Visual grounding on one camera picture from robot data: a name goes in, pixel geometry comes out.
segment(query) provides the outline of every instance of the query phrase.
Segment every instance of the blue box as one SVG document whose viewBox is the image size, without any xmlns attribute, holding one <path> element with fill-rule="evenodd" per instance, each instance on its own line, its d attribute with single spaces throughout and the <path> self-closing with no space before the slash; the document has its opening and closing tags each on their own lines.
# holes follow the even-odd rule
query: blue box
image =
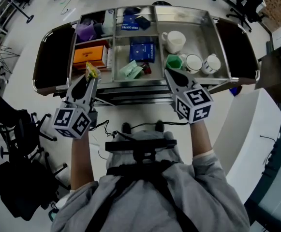
<svg viewBox="0 0 281 232">
<path fill-rule="evenodd" d="M 139 25 L 137 22 L 135 22 L 135 18 L 137 15 L 131 14 L 131 15 L 125 15 L 123 17 L 123 24 L 121 26 L 121 30 L 139 30 Z"/>
<path fill-rule="evenodd" d="M 155 59 L 155 45 L 150 44 L 131 44 L 130 48 L 130 62 L 141 61 L 154 63 Z"/>
</svg>

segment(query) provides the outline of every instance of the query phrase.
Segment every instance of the shoe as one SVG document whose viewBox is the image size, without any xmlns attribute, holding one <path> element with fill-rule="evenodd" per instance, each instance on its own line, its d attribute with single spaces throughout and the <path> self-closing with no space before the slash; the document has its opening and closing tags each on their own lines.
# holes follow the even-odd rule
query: shoe
<svg viewBox="0 0 281 232">
<path fill-rule="evenodd" d="M 159 132 L 164 132 L 165 126 L 164 126 L 164 124 L 163 124 L 163 121 L 158 120 L 158 122 L 156 122 L 156 124 L 155 124 L 155 130 L 156 130 L 156 131 L 159 131 Z"/>
<path fill-rule="evenodd" d="M 121 131 L 122 131 L 122 133 L 125 133 L 125 134 L 131 134 L 132 133 L 131 125 L 126 122 L 123 123 Z"/>
</svg>

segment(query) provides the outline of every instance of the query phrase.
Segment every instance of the black strap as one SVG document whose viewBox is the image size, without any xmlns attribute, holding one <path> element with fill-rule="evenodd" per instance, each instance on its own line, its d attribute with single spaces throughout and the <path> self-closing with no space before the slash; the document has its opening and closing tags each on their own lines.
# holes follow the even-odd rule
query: black strap
<svg viewBox="0 0 281 232">
<path fill-rule="evenodd" d="M 122 177 L 117 181 L 115 189 L 110 193 L 110 195 L 105 199 L 105 201 L 93 215 L 90 223 L 87 226 L 86 232 L 99 232 L 107 219 L 114 199 L 119 197 L 133 181 L 137 181 L 139 179 L 151 182 L 155 189 L 170 202 L 175 210 L 178 223 L 183 232 L 198 232 L 193 222 L 180 208 L 177 207 L 168 189 L 168 183 L 162 176 L 162 172 L 164 172 L 173 164 L 175 164 L 175 162 L 163 160 L 161 162 L 154 162 L 150 164 L 121 165 L 119 167 L 108 169 L 107 175 Z"/>
</svg>

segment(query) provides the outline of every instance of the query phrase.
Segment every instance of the white cup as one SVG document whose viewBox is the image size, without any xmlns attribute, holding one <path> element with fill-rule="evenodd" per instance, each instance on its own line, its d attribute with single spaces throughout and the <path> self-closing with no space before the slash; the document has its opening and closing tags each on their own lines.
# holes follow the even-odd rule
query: white cup
<svg viewBox="0 0 281 232">
<path fill-rule="evenodd" d="M 191 74 L 196 74 L 203 67 L 203 61 L 195 54 L 190 54 L 185 59 L 186 67 Z"/>
<path fill-rule="evenodd" d="M 161 37 L 166 41 L 165 48 L 171 54 L 181 51 L 186 41 L 184 34 L 179 31 L 164 32 Z"/>
<path fill-rule="evenodd" d="M 206 75 L 214 74 L 221 68 L 221 61 L 215 54 L 211 54 L 206 58 L 202 67 L 202 72 Z"/>
</svg>

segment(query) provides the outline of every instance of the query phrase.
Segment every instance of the blue object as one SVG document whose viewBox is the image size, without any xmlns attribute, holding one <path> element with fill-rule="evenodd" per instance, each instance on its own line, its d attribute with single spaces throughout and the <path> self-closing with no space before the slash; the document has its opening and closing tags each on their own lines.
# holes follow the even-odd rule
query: blue object
<svg viewBox="0 0 281 232">
<path fill-rule="evenodd" d="M 138 23 L 143 30 L 146 30 L 151 26 L 151 22 L 143 16 L 136 17 L 135 22 Z"/>
<path fill-rule="evenodd" d="M 154 43 L 152 36 L 136 36 L 130 37 L 130 44 L 150 44 Z"/>
<path fill-rule="evenodd" d="M 123 17 L 123 24 L 121 26 L 121 30 L 139 30 L 139 25 L 137 22 L 135 22 L 135 18 L 138 17 L 137 15 L 130 14 L 130 15 L 125 15 Z"/>
<path fill-rule="evenodd" d="M 242 90 L 242 86 L 230 88 L 229 91 L 233 94 L 233 96 L 238 95 Z"/>
<path fill-rule="evenodd" d="M 154 63 L 155 46 L 154 44 L 131 44 L 130 48 L 130 62 L 141 61 Z"/>
</svg>

